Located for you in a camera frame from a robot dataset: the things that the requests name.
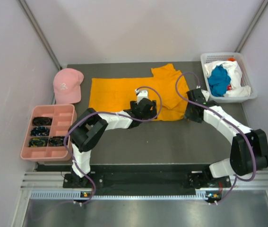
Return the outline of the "orange t shirt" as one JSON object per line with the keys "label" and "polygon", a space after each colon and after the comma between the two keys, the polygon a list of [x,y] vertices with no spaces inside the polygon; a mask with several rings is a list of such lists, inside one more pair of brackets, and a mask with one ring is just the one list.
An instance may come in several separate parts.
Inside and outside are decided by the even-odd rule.
{"label": "orange t shirt", "polygon": [[163,106],[157,121],[177,121],[184,117],[188,102],[180,98],[175,89],[176,80],[182,75],[171,63],[152,68],[152,77],[132,79],[92,79],[89,107],[96,111],[119,112],[130,109],[136,101],[135,90],[141,86],[155,89]]}

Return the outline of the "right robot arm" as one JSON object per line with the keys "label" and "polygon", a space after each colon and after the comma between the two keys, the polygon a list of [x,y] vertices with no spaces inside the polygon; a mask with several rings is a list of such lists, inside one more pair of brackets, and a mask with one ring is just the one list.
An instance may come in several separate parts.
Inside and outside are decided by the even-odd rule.
{"label": "right robot arm", "polygon": [[221,177],[255,175],[268,168],[268,140],[262,129],[253,130],[223,110],[215,101],[207,101],[200,88],[187,92],[188,105],[184,117],[193,122],[206,122],[231,144],[230,157],[214,162],[202,171],[203,182],[216,186]]}

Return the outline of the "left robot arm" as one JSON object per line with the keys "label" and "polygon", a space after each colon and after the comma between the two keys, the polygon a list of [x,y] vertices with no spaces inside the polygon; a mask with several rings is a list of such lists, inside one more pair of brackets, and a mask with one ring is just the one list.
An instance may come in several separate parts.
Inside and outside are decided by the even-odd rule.
{"label": "left robot arm", "polygon": [[105,131],[135,128],[142,120],[152,119],[156,114],[156,101],[145,97],[140,101],[131,101],[130,109],[112,114],[87,109],[69,128],[75,158],[71,171],[73,182],[81,188],[89,184],[91,151]]}

